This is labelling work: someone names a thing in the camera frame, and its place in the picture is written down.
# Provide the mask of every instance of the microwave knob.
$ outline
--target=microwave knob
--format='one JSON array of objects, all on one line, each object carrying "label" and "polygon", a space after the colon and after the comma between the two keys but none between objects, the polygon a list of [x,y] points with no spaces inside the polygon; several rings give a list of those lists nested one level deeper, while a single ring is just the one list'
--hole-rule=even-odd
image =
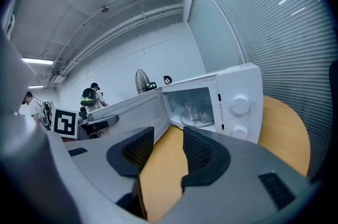
[{"label": "microwave knob", "polygon": [[249,99],[244,95],[237,95],[231,103],[231,108],[234,113],[243,115],[249,110]]},{"label": "microwave knob", "polygon": [[236,125],[232,131],[232,136],[239,139],[247,139],[248,129],[244,125]]}]

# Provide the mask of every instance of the door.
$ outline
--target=door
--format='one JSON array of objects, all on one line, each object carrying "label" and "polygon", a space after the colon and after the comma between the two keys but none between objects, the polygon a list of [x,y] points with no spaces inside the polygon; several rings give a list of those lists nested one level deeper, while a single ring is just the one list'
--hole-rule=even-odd
[{"label": "door", "polygon": [[118,115],[119,121],[108,128],[110,135],[152,126],[155,129],[156,142],[170,125],[160,89],[145,92],[88,114],[91,120],[111,115]]}]

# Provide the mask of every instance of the white shirt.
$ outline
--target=white shirt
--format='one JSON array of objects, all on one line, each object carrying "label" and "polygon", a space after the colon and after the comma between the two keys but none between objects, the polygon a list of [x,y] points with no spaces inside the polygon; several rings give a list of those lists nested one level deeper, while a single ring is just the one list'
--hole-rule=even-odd
[{"label": "white shirt", "polygon": [[35,114],[39,114],[39,112],[41,110],[41,106],[42,106],[42,104],[39,103],[38,100],[33,99],[29,104],[31,116],[33,116]]},{"label": "white shirt", "polygon": [[101,108],[100,102],[105,101],[102,94],[98,94],[97,91],[95,92],[95,94],[96,94],[96,103],[91,106],[86,106],[87,113],[93,112],[94,110]]}]

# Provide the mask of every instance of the fan grille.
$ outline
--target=fan grille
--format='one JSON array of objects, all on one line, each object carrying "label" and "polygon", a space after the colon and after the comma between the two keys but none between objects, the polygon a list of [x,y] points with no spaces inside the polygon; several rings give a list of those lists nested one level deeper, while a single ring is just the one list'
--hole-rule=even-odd
[{"label": "fan grille", "polygon": [[146,92],[148,83],[150,83],[150,81],[146,73],[143,70],[138,69],[135,74],[135,84],[138,94]]}]

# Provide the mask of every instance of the glass cup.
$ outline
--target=glass cup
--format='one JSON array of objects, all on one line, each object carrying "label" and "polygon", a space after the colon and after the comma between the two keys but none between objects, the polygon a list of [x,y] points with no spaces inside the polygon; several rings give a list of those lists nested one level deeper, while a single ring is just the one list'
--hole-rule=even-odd
[{"label": "glass cup", "polygon": [[199,120],[201,118],[201,108],[196,102],[185,103],[190,120]]}]

